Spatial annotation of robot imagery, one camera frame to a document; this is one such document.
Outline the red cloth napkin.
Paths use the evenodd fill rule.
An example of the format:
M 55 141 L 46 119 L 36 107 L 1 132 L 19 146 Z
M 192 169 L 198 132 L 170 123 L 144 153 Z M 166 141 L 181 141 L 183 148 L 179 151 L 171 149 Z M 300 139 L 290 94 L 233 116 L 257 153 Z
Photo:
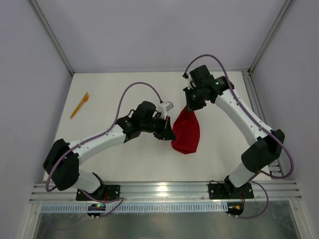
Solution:
M 182 154 L 196 153 L 200 140 L 200 126 L 196 114 L 187 106 L 178 115 L 172 128 L 176 139 L 171 141 L 174 150 Z

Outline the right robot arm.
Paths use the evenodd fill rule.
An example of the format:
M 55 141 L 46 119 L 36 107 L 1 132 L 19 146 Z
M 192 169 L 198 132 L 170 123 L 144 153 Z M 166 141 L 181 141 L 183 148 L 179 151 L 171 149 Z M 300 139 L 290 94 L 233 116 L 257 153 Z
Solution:
M 239 166 L 222 183 L 222 193 L 227 198 L 239 198 L 249 181 L 279 158 L 285 135 L 280 129 L 273 130 L 247 108 L 226 75 L 214 78 L 206 65 L 202 65 L 185 72 L 183 77 L 188 80 L 188 86 L 183 89 L 187 110 L 200 110 L 207 102 L 217 105 L 239 128 L 249 145 L 241 155 Z

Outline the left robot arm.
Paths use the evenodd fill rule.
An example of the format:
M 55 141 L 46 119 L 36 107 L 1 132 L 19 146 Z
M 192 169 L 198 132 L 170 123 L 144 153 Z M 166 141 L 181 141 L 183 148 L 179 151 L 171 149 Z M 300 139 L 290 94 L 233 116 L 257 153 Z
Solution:
M 139 137 L 142 132 L 151 133 L 159 140 L 175 140 L 167 115 L 171 109 L 173 103 L 170 101 L 158 106 L 143 101 L 128 115 L 116 119 L 106 131 L 73 142 L 66 142 L 62 138 L 55 141 L 43 163 L 48 174 L 47 181 L 54 183 L 52 188 L 46 186 L 47 192 L 75 187 L 87 200 L 104 203 L 107 185 L 96 173 L 80 170 L 80 165 L 110 147 Z

